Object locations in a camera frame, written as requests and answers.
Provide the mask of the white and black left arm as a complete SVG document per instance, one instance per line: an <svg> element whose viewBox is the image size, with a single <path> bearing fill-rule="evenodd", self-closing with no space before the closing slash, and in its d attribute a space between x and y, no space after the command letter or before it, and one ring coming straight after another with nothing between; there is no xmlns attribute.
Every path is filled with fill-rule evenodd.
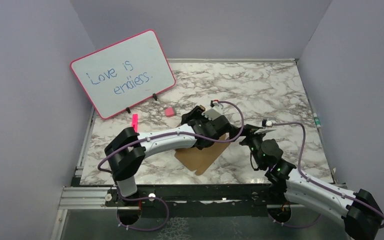
<svg viewBox="0 0 384 240"><path fill-rule="evenodd" d="M223 143L221 137L229 134L228 142L235 141L243 132L232 125L223 114L223 102L215 102L210 109L201 105L181 116L180 125L159 132L136 132L133 127L123 129L104 153L110 173L118 187L118 199L124 205L132 205L137 200L135 174L143 160L153 155L176 150L209 148L214 143Z"/></svg>

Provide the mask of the brown cardboard box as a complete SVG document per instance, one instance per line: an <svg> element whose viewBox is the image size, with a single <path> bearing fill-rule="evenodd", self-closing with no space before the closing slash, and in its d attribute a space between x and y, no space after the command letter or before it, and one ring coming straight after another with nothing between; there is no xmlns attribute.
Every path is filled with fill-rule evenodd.
<svg viewBox="0 0 384 240"><path fill-rule="evenodd" d="M214 142L212 146L199 150L193 148L179 148L174 157L196 176L202 175L231 143Z"/></svg>

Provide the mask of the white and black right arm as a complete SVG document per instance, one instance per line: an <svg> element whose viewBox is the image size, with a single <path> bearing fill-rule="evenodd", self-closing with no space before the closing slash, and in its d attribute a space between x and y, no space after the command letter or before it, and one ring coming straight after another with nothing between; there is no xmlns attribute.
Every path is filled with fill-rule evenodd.
<svg viewBox="0 0 384 240"><path fill-rule="evenodd" d="M283 151L274 139L264 140L268 130L246 124L230 132L244 139L257 164L271 183L269 199L280 204L284 200L303 205L344 227L355 240L373 240L384 226L384 214L373 195L364 189L355 192L322 181L300 166L283 159Z"/></svg>

